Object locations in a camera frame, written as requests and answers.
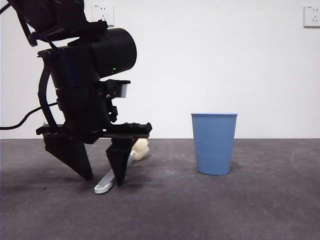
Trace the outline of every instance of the power outlet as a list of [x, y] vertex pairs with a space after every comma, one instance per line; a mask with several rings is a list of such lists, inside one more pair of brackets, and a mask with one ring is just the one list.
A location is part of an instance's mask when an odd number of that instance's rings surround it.
[[115, 26], [115, 5], [113, 3], [94, 3], [92, 5], [92, 22], [106, 21], [108, 26]]
[[304, 26], [320, 28], [320, 5], [304, 6]]

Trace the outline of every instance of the blue trash bin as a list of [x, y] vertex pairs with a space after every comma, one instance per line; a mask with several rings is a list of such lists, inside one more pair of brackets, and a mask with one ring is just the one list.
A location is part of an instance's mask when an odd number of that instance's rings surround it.
[[197, 169], [206, 175], [227, 175], [230, 171], [237, 114], [192, 113]]

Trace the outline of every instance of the gray floor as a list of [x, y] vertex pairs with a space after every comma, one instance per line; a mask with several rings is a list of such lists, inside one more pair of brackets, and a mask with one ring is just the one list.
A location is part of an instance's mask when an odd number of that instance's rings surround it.
[[3, 240], [319, 240], [320, 139], [236, 140], [231, 172], [197, 172], [193, 140], [150, 140], [125, 184], [97, 195], [42, 140], [1, 141]]

